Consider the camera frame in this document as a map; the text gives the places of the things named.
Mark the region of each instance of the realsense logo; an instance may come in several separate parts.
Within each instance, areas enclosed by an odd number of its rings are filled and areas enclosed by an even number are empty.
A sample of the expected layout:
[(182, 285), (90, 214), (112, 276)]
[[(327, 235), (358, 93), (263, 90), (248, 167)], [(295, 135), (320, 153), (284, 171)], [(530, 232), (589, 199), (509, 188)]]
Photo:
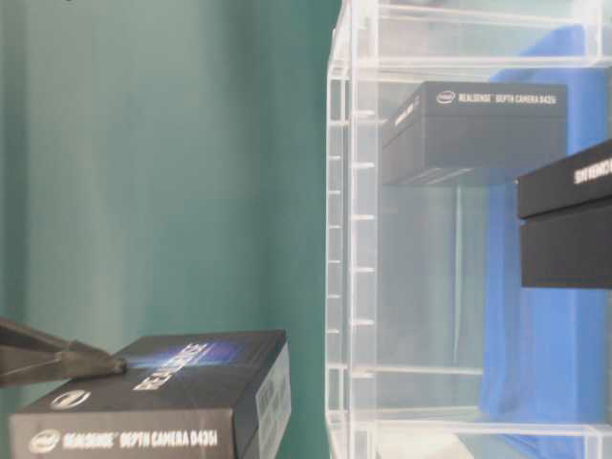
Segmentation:
[(143, 382), (134, 387), (134, 390), (158, 390), (184, 367), (202, 357), (208, 349), (208, 344), (189, 344), (179, 354), (164, 363)]
[(404, 121), (406, 118), (408, 118), (410, 116), (410, 114), (414, 111), (414, 103), (411, 103), (410, 105), (408, 105), (408, 108), (406, 108), (399, 117), (397, 117), (397, 119), (395, 120), (395, 125), (397, 126), (398, 124), (400, 124), (402, 121)]
[(115, 446), (113, 432), (67, 433), (62, 446), (66, 450), (73, 449), (112, 449)]
[(436, 100), (442, 105), (447, 105), (449, 103), (452, 103), (456, 97), (457, 95), (452, 91), (443, 91), (442, 93), (438, 94)]
[(612, 159), (591, 164), (574, 172), (574, 185), (585, 184), (612, 173)]
[(32, 454), (45, 454), (55, 449), (61, 440), (61, 435), (57, 430), (43, 430), (37, 433), (30, 440), (30, 452)]

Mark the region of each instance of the blue fabric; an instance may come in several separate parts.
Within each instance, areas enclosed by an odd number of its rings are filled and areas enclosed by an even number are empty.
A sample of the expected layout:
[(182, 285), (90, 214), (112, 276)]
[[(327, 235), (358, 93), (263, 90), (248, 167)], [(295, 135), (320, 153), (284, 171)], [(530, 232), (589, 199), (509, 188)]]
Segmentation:
[[(583, 55), (583, 38), (580, 27), (559, 29), (525, 55)], [(605, 70), (506, 70), (492, 80), (567, 85), (568, 154), (607, 138)], [(481, 409), (504, 423), (603, 423), (605, 292), (521, 288), (515, 193), (514, 185), (506, 185), (490, 194)], [(578, 438), (505, 438), (528, 457), (583, 456)]]

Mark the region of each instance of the teal backdrop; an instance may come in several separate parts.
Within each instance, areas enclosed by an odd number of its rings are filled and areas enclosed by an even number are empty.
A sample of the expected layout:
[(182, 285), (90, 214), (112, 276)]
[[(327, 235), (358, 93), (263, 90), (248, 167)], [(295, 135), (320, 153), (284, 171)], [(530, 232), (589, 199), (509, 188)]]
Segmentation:
[[(115, 351), (284, 328), (323, 422), (325, 67), (339, 0), (0, 0), (0, 314)], [(53, 387), (0, 391), (7, 418)]]

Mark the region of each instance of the box label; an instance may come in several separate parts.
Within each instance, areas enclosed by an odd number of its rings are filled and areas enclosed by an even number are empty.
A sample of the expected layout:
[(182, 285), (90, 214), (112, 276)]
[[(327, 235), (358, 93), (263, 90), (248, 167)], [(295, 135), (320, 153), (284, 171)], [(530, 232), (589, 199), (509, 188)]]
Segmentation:
[(590, 164), (574, 172), (574, 185), (592, 182), (612, 174), (612, 158)]
[(28, 446), (32, 454), (55, 449), (63, 451), (130, 450), (165, 448), (215, 448), (219, 444), (217, 429), (210, 430), (142, 430), (114, 432), (66, 432), (45, 429), (32, 437)]
[(291, 416), (287, 344), (257, 391), (255, 401), (259, 418), (259, 458), (274, 459)]

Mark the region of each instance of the black box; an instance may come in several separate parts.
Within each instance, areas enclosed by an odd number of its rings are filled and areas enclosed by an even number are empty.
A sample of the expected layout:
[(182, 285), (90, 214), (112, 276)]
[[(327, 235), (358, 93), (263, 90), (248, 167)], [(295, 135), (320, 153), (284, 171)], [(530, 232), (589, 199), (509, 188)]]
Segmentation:
[(12, 415), (12, 458), (274, 458), (291, 415), (284, 332), (147, 337), (118, 355), (125, 375)]
[(382, 182), (495, 185), (565, 156), (563, 85), (423, 83), (382, 127)]
[(525, 287), (612, 288), (612, 142), (518, 179)]

